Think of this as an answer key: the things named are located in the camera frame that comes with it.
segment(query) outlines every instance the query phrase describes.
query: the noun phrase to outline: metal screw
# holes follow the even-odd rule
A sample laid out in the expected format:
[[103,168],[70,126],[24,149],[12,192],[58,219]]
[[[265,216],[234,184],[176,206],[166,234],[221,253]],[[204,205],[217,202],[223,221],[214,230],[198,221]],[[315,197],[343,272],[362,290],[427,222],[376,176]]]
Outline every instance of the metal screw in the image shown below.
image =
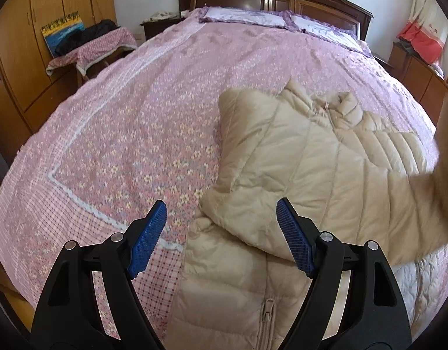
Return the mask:
[[375,241],[368,241],[367,246],[372,250],[378,250],[378,244]]
[[120,242],[123,239],[122,233],[114,233],[110,236],[112,242]]
[[75,248],[75,246],[76,246],[76,242],[75,242],[75,241],[68,241],[68,242],[65,244],[65,248],[66,248],[67,250],[73,250],[73,249]]
[[333,240],[333,235],[327,231],[321,233],[320,237],[324,242],[331,242]]

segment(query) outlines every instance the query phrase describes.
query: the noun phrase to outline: zipper pull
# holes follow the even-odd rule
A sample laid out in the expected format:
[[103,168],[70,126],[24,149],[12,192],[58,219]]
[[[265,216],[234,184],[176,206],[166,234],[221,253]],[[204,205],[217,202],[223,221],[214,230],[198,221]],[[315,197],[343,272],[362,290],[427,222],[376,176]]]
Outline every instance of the zipper pull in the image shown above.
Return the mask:
[[263,321],[271,321],[272,309],[274,308],[274,299],[267,299],[264,303]]

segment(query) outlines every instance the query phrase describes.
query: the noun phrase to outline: pink tablecloth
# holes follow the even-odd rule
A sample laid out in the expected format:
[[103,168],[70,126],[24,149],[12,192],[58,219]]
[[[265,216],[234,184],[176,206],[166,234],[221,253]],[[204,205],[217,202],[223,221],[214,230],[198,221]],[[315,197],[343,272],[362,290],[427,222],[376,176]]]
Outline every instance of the pink tablecloth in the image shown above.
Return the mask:
[[[302,33],[199,24],[192,15],[83,85],[15,158],[0,190],[0,259],[13,284],[35,306],[66,241],[100,243],[162,199],[167,224],[134,280],[162,337],[188,226],[218,174],[218,97],[229,87],[279,93],[291,76],[310,92],[352,91],[363,109],[416,132],[433,166],[433,124],[374,59]],[[440,259],[447,267],[432,270],[433,280],[445,297],[448,257]],[[410,270],[402,279],[426,294],[418,282],[426,276]],[[95,285],[104,327],[115,334],[98,275]],[[413,305],[419,292],[407,288]],[[422,322],[419,300],[416,307]]]
[[89,67],[113,54],[119,48],[131,50],[137,48],[136,40],[126,27],[109,31],[107,34],[85,43],[64,56],[52,59],[46,72],[50,76],[54,69],[76,63],[76,68],[80,71],[80,74],[85,76]]

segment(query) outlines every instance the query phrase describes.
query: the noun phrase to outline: painting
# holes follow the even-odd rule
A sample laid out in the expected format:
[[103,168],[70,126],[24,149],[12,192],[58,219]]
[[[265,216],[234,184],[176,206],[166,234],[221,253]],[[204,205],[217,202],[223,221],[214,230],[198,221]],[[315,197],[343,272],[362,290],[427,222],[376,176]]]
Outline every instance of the painting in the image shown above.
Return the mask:
[[41,30],[50,53],[56,58],[55,49],[62,39],[74,30],[84,30],[84,25],[80,15],[75,11],[43,26]]

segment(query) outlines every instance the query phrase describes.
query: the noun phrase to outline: wooden wardrobe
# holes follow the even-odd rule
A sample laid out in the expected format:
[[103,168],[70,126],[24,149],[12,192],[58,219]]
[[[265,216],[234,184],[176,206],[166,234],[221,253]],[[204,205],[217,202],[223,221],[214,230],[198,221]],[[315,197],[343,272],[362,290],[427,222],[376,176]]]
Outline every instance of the wooden wardrobe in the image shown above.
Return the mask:
[[0,10],[0,152],[10,164],[58,104],[77,89],[73,66],[46,67],[52,60],[41,27],[78,11],[85,27],[109,18],[114,0],[7,0]]

